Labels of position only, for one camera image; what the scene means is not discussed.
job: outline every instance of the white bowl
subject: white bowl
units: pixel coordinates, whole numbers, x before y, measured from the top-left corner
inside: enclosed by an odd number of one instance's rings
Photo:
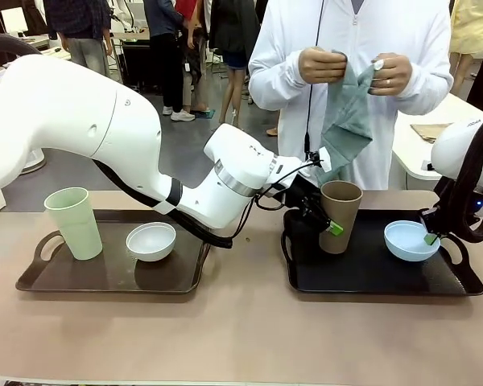
[[[440,239],[433,245],[424,241],[426,228],[414,221],[395,221],[386,225],[386,247],[396,257],[405,261],[425,261],[440,248]]]
[[[137,227],[127,237],[127,249],[141,261],[160,261],[175,246],[175,229],[165,223],[149,223]]]

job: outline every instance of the blue bowl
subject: blue bowl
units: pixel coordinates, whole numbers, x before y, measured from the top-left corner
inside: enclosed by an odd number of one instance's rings
[[[386,247],[396,257],[405,261],[425,261],[440,248],[440,239],[433,245],[424,241],[426,228],[414,221],[395,221],[386,225]]]

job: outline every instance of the plaid shirt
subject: plaid shirt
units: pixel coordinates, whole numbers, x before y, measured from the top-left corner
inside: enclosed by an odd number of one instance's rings
[[[57,32],[76,34],[90,29],[93,38],[103,39],[103,28],[111,28],[111,9],[107,0],[43,0],[50,39]]]

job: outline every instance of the yellow skirt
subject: yellow skirt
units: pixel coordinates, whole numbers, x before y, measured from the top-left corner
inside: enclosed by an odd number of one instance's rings
[[[483,0],[456,0],[451,17],[451,52],[483,51]]]

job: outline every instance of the person in white jacket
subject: person in white jacket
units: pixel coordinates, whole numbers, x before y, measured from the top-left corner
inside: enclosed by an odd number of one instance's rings
[[[270,0],[250,94],[260,108],[281,110],[279,153],[304,159],[320,147],[328,84],[343,77],[346,60],[359,74],[384,59],[367,98],[374,140],[348,170],[360,188],[384,190],[398,111],[429,113],[452,87],[450,39],[447,0]]]

